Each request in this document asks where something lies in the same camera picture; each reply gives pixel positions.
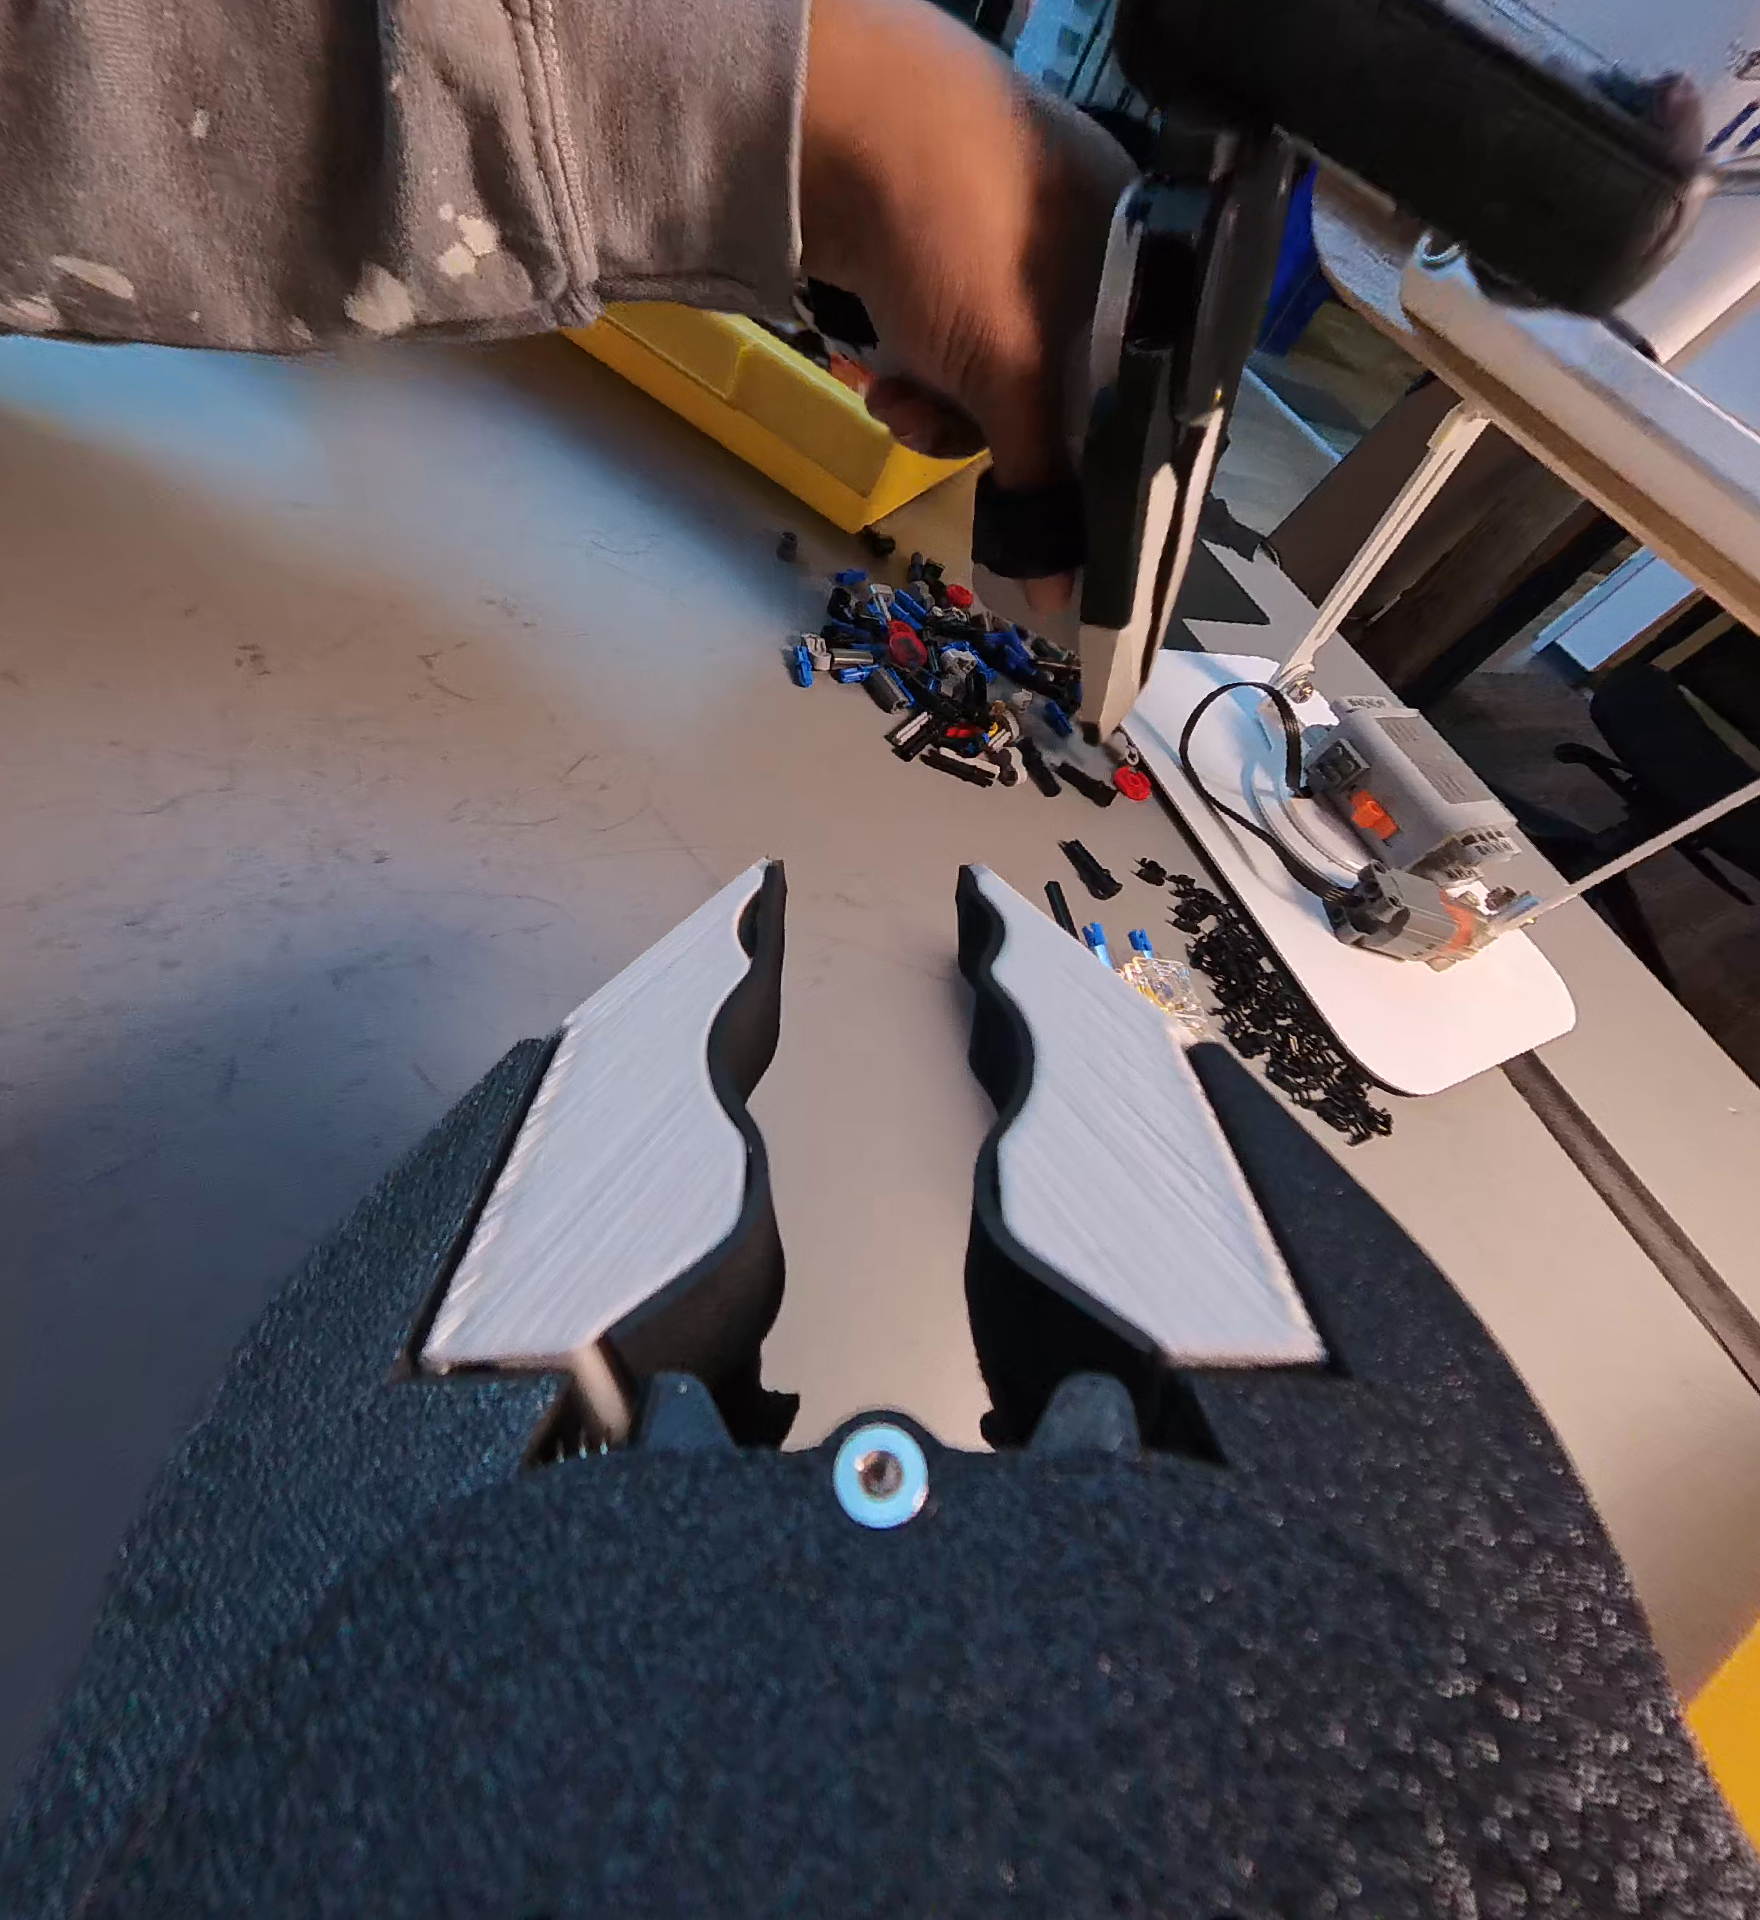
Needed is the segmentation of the pile of mixed brick parts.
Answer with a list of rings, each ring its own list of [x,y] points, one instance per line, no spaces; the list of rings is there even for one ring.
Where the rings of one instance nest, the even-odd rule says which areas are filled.
[[[786,634],[778,658],[795,687],[860,690],[898,761],[977,788],[1068,791],[1096,809],[1155,794],[1138,748],[1085,735],[1078,656],[987,610],[925,557],[900,585],[832,572],[814,620]]]

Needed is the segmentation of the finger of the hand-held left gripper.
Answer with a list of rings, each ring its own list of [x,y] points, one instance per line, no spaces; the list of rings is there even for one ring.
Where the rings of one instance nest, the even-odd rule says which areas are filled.
[[[1085,434],[1082,703],[1088,742],[1115,732],[1149,676],[1161,628],[1162,554],[1181,500],[1170,342],[1131,342]]]
[[[1198,540],[1205,496],[1222,444],[1227,412],[1210,409],[1203,419],[1173,432],[1167,455],[1156,464],[1144,493],[1141,553],[1135,581],[1137,665],[1150,668],[1170,625],[1186,570]]]

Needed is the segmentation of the pile of black pins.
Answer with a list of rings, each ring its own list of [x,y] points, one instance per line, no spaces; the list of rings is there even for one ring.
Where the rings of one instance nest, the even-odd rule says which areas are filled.
[[[1292,1105],[1317,1115],[1351,1145],[1386,1139],[1393,1112],[1375,1098],[1375,1082],[1338,1048],[1302,987],[1281,972],[1245,909],[1195,874],[1135,861],[1135,876],[1168,889],[1170,926],[1187,962],[1211,992],[1214,1023],[1245,1064],[1260,1069]]]

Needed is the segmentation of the grey desk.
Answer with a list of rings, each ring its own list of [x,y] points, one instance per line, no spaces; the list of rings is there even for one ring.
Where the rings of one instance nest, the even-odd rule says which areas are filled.
[[[0,1809],[148,1476],[277,1282],[510,1042],[755,854],[795,1438],[979,1440],[955,871],[1211,874],[787,686],[799,514],[566,345],[0,340]]]

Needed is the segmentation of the person's left forearm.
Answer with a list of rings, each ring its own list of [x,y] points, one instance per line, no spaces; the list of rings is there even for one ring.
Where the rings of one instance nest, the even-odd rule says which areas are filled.
[[[779,309],[807,4],[0,2],[0,332],[299,353]]]

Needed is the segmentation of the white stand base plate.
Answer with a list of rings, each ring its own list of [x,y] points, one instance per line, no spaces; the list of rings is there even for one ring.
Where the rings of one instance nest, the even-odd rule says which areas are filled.
[[[1233,690],[1190,742],[1198,791],[1176,746],[1191,709],[1217,686],[1266,683],[1274,660],[1161,654],[1126,732],[1203,858],[1262,947],[1313,1004],[1343,1052],[1386,1090],[1448,1090],[1572,1030],[1571,987],[1523,932],[1499,936],[1448,969],[1344,946],[1324,906],[1274,850],[1224,820],[1208,796],[1276,829],[1279,728],[1272,707]]]

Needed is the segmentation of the clear brick engine assembly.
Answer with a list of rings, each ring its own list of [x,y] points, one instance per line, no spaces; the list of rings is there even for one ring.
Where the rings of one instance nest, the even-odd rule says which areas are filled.
[[[1101,923],[1080,923],[1074,920],[1074,912],[1059,881],[1045,881],[1042,894],[1057,923],[1068,936],[1077,938],[1080,947],[1106,967],[1106,972],[1126,981],[1191,1038],[1203,1040],[1214,1036],[1214,1020],[1208,1015],[1203,996],[1193,984],[1190,967],[1170,956],[1158,954],[1153,938],[1144,930],[1128,930],[1125,946],[1115,947],[1106,939]]]

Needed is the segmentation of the grey motor brick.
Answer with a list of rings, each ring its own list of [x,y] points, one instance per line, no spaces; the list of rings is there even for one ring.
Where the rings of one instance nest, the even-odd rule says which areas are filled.
[[[1417,709],[1338,696],[1303,758],[1305,792],[1357,839],[1365,861],[1326,900],[1348,946],[1443,972],[1523,923],[1538,898],[1498,883],[1516,820]]]

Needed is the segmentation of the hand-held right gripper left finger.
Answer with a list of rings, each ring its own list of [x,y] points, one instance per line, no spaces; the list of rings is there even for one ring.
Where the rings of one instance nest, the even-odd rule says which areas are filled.
[[[759,858],[560,1025],[419,1365],[752,1371],[783,1255],[750,1094],[779,1038],[786,872]]]

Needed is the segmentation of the black office chair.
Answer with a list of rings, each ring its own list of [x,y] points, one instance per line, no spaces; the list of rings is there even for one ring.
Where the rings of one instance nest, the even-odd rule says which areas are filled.
[[[1678,829],[1738,796],[1760,774],[1687,699],[1677,680],[1634,663],[1617,670],[1589,701],[1601,748],[1556,743],[1554,760],[1596,776],[1623,807],[1621,823],[1592,841],[1589,871]],[[1731,898],[1731,874],[1760,881],[1760,792],[1667,843]]]

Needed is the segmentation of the person's left hand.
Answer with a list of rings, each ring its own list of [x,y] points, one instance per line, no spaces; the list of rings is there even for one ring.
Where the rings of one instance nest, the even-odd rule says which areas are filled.
[[[868,414],[916,454],[987,452],[1010,492],[1073,476],[1073,388],[1132,177],[1106,130],[936,6],[810,6],[799,263],[865,304]]]

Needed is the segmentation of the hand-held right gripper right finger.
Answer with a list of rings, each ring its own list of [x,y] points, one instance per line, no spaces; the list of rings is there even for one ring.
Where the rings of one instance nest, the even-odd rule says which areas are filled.
[[[967,1066],[994,1110],[973,1216],[994,1255],[1149,1358],[1322,1365],[1193,1038],[987,864],[959,867],[955,904]]]

